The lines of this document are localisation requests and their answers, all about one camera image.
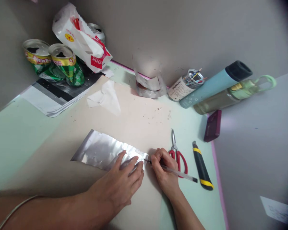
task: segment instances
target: desk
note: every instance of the desk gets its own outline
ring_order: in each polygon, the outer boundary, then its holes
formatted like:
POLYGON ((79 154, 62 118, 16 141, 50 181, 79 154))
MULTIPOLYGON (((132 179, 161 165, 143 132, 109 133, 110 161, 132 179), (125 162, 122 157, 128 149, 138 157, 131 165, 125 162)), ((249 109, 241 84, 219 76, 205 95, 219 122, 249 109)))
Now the desk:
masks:
MULTIPOLYGON (((108 64, 108 68, 114 72, 111 80, 135 88, 132 71, 113 62, 108 64)), ((188 163, 188 173, 198 178, 192 152, 192 142, 196 140, 215 187, 213 191, 207 191, 200 184, 179 179, 181 190, 206 229, 226 229, 213 147, 211 143, 203 141, 207 117, 197 114, 192 107, 182 108, 178 102, 169 100, 166 95, 157 100, 171 108, 171 127, 175 130, 177 146, 188 163)), ((21 97, 15 98, 0 112, 0 190, 57 128, 65 115, 66 111, 55 118, 49 118, 21 97)), ((163 197, 161 202, 160 229, 174 229, 170 203, 166 197, 163 197)))

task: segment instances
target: pen holder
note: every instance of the pen holder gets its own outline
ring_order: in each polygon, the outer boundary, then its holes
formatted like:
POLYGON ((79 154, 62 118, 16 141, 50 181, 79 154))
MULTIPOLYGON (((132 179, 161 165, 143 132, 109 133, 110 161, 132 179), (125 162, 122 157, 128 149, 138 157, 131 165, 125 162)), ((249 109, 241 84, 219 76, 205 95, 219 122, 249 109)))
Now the pen holder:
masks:
POLYGON ((189 69, 187 74, 175 82, 168 91, 171 100, 179 101, 204 84, 204 80, 201 83, 196 82, 204 77, 201 73, 197 73, 197 76, 194 78, 195 73, 195 69, 189 69))

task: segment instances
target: human hand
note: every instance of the human hand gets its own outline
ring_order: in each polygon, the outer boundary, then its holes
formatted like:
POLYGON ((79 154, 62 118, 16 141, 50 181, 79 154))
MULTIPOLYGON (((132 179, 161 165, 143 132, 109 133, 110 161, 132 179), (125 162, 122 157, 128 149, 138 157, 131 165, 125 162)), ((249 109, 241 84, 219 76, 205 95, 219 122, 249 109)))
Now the human hand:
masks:
POLYGON ((98 216, 93 217, 94 225, 96 221, 99 223, 95 226, 97 228, 111 221, 125 206, 130 205, 132 196, 142 184, 143 161, 139 162, 130 174, 138 160, 137 156, 124 169, 119 169, 125 153, 124 150, 119 154, 112 169, 94 183, 81 198, 90 205, 91 215, 98 213, 98 216))
POLYGON ((178 170, 178 164, 164 148, 157 149, 155 154, 151 156, 151 164, 156 173, 159 185, 169 200, 172 200, 177 194, 181 193, 178 184, 178 176, 163 170, 160 165, 161 159, 163 160, 164 164, 171 169, 178 170))

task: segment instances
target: white plastic bag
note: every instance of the white plastic bag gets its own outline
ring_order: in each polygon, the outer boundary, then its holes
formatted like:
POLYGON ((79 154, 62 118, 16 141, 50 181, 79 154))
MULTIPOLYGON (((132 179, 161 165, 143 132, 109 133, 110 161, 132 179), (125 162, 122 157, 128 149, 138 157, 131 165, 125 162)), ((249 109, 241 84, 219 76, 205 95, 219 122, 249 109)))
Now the white plastic bag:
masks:
POLYGON ((100 72, 112 59, 105 45, 91 31, 71 3, 54 16, 52 31, 95 73, 100 72))

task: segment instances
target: gray wall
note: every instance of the gray wall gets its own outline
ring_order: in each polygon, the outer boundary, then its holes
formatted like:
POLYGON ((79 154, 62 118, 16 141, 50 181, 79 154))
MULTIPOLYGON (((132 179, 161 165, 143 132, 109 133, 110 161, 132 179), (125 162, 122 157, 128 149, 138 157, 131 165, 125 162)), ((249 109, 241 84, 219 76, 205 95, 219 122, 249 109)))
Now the gray wall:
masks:
POLYGON ((283 229, 260 196, 288 204, 288 74, 277 86, 222 110, 214 141, 231 229, 283 229))
POLYGON ((254 77, 288 73, 288 21, 275 1, 78 0, 76 7, 104 28, 115 61, 132 68, 132 54, 145 51, 162 62, 168 86, 189 68, 211 77, 235 60, 254 77))
POLYGON ((0 0, 0 110, 38 79, 26 60, 22 43, 38 38, 58 40, 52 32, 55 13, 68 0, 0 0))

